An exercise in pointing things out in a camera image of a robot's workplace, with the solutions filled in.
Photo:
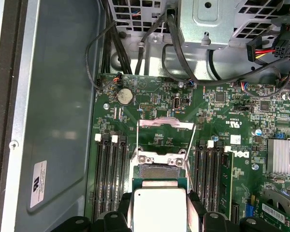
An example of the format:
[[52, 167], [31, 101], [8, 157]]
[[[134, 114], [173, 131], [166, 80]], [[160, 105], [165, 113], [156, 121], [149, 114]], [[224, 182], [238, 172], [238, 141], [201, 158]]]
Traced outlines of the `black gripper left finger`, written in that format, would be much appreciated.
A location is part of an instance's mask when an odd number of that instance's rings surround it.
[[131, 232], [128, 226], [128, 209], [132, 193], [124, 193], [118, 209], [106, 213], [102, 219], [91, 222], [89, 218], [74, 216], [67, 219], [52, 232]]

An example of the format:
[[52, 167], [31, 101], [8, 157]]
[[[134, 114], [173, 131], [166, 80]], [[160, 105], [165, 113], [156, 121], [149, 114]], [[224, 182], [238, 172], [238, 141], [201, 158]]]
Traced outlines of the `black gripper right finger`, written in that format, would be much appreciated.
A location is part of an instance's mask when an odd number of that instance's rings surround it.
[[187, 194], [188, 227], [192, 232], [279, 232], [280, 229], [256, 217], [245, 217], [234, 224], [218, 212], [208, 212], [198, 194]]

